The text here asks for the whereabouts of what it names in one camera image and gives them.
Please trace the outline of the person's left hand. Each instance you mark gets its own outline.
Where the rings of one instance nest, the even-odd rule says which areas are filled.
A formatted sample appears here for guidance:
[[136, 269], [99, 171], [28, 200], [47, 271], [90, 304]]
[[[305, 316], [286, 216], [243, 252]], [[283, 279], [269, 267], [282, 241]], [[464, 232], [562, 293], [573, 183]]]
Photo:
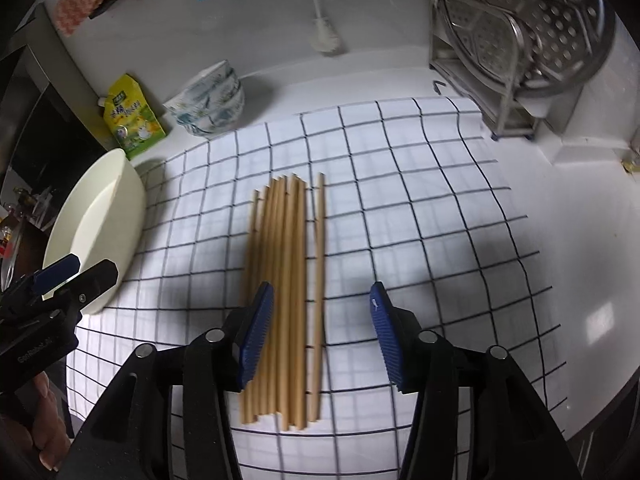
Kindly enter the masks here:
[[38, 393], [32, 428], [27, 429], [5, 414], [1, 415], [1, 420], [22, 452], [32, 452], [36, 448], [42, 466], [58, 471], [70, 450], [70, 438], [66, 434], [65, 422], [58, 414], [58, 398], [51, 388], [47, 373], [39, 373], [32, 384]]

